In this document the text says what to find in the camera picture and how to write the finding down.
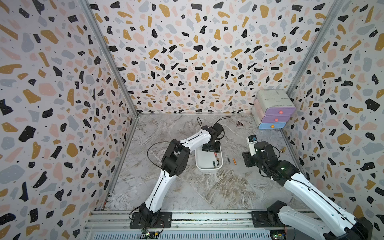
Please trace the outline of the aluminium corner post left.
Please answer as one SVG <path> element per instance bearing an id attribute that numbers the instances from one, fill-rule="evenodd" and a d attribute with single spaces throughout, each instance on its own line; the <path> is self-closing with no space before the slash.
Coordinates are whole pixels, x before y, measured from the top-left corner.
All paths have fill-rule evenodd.
<path id="1" fill-rule="evenodd" d="M 92 9 L 90 7 L 90 4 L 86 0 L 79 0 L 80 7 L 85 15 L 86 20 L 90 24 L 90 28 L 92 29 L 96 41 L 100 45 L 101 52 L 103 53 L 104 57 L 106 58 L 107 63 L 109 64 L 112 73 L 114 74 L 119 87 L 121 88 L 122 94 L 125 97 L 127 104 L 129 106 L 130 112 L 134 115 L 134 118 L 136 119 L 138 117 L 138 112 L 134 107 L 134 103 L 132 101 L 132 98 L 127 90 L 127 87 L 123 81 L 123 78 L 118 70 L 118 67 L 113 60 L 113 56 L 111 54 L 111 51 L 109 50 L 109 47 L 107 43 L 104 40 L 103 33 L 97 23 L 96 17 L 94 16 Z"/>

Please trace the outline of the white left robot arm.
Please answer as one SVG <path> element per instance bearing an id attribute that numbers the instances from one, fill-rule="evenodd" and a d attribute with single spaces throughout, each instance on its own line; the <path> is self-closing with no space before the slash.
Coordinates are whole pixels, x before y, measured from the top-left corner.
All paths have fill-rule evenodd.
<path id="1" fill-rule="evenodd" d="M 181 175 L 187 167 L 190 153 L 201 148 L 211 153 L 220 152 L 220 140 L 225 131 L 221 124 L 211 127 L 203 126 L 194 135 L 178 141 L 168 142 L 168 147 L 162 157 L 160 175 L 150 196 L 136 209 L 130 225 L 132 229 L 139 228 L 169 228 L 166 217 L 171 218 L 171 212 L 161 212 L 163 201 L 177 176 Z"/>

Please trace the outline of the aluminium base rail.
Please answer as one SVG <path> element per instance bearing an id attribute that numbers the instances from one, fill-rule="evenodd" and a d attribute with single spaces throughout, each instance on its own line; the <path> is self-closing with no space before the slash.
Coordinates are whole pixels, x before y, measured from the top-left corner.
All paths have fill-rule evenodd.
<path id="1" fill-rule="evenodd" d="M 165 210 L 146 227 L 139 213 L 94 211 L 86 240 L 320 240 L 330 229 L 308 209 L 289 209 L 281 223 L 262 210 Z"/>

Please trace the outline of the white plastic storage box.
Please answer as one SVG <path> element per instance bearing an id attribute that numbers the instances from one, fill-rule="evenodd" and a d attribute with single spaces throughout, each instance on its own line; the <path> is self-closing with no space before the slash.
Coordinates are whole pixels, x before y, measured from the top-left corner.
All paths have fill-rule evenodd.
<path id="1" fill-rule="evenodd" d="M 199 147 L 195 150 L 195 154 L 196 166 L 203 174 L 216 174 L 216 172 L 223 166 L 223 155 L 221 151 L 217 153 L 217 158 L 220 160 L 220 166 L 217 166 L 216 158 L 213 152 L 204 152 L 202 147 Z"/>

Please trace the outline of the pastel drawer organiser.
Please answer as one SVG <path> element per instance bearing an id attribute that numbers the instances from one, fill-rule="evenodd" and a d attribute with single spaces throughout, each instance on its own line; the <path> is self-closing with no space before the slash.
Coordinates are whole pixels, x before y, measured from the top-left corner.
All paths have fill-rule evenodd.
<path id="1" fill-rule="evenodd" d="M 296 107 L 285 90 L 259 90 L 251 109 L 260 130 L 276 130 L 285 127 Z"/>

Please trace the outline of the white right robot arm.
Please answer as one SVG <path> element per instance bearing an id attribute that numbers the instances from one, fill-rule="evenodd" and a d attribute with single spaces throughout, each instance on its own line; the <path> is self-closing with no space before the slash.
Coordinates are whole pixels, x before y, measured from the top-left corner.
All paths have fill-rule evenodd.
<path id="1" fill-rule="evenodd" d="M 281 161 L 275 148 L 268 142 L 248 139 L 250 150 L 243 152 L 245 165 L 257 167 L 260 174 L 277 182 L 303 201 L 317 216 L 311 218 L 282 201 L 276 201 L 262 216 L 253 212 L 254 224 L 279 227 L 290 226 L 315 240 L 370 240 L 373 225 L 365 217 L 355 217 L 339 207 L 319 191 L 299 169 L 288 161 Z"/>

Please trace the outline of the aluminium corner post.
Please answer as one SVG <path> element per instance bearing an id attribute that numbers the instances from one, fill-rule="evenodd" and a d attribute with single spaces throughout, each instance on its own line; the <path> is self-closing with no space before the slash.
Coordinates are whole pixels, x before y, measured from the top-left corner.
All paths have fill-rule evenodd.
<path id="1" fill-rule="evenodd" d="M 315 56 L 318 48 L 320 47 L 321 43 L 323 42 L 324 37 L 326 36 L 328 30 L 330 29 L 333 21 L 337 17 L 339 11 L 341 10 L 343 4 L 345 3 L 344 0 L 336 0 L 333 1 L 330 10 L 326 16 L 326 19 L 323 22 L 323 25 L 321 26 L 319 33 L 315 37 L 313 43 L 311 44 L 307 54 L 305 55 L 302 63 L 299 65 L 298 71 L 296 72 L 290 86 L 288 87 L 287 90 L 287 95 L 289 97 L 292 96 L 293 91 L 295 87 L 299 84 L 301 77 L 304 75 L 306 72 L 306 69 L 308 65 L 311 62 L 311 59 Z"/>
<path id="2" fill-rule="evenodd" d="M 127 87 L 123 81 L 123 78 L 118 70 L 118 67 L 113 60 L 113 56 L 111 54 L 111 51 L 109 50 L 109 47 L 107 43 L 104 40 L 103 33 L 97 23 L 96 17 L 94 16 L 92 9 L 90 7 L 90 4 L 86 0 L 79 0 L 80 7 L 85 15 L 86 20 L 90 24 L 90 28 L 92 29 L 96 41 L 100 45 L 101 52 L 103 53 L 104 57 L 106 58 L 107 63 L 109 64 L 112 73 L 114 74 L 119 87 L 121 88 L 122 94 L 125 97 L 127 104 L 129 106 L 130 112 L 134 115 L 134 118 L 136 119 L 138 117 L 138 112 L 134 107 L 134 103 L 132 101 L 132 98 L 127 90 Z"/>

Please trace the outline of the aluminium corner post right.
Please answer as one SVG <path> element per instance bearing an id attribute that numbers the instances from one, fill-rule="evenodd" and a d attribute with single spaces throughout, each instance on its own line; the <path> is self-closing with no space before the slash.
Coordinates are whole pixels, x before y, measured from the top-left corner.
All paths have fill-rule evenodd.
<path id="1" fill-rule="evenodd" d="M 287 90 L 287 95 L 289 97 L 292 96 L 293 91 L 295 87 L 299 84 L 301 77 L 304 75 L 306 72 L 306 69 L 308 65 L 311 62 L 311 59 L 315 56 L 318 48 L 320 47 L 321 43 L 323 42 L 324 37 L 326 36 L 328 30 L 330 29 L 333 21 L 337 17 L 339 11 L 341 10 L 343 4 L 345 3 L 344 0 L 336 0 L 333 1 L 330 10 L 326 16 L 326 19 L 323 22 L 323 25 L 321 26 L 319 33 L 315 37 L 313 43 L 311 44 L 307 54 L 305 55 L 302 63 L 299 65 L 298 71 L 296 72 L 290 86 L 288 87 Z"/>

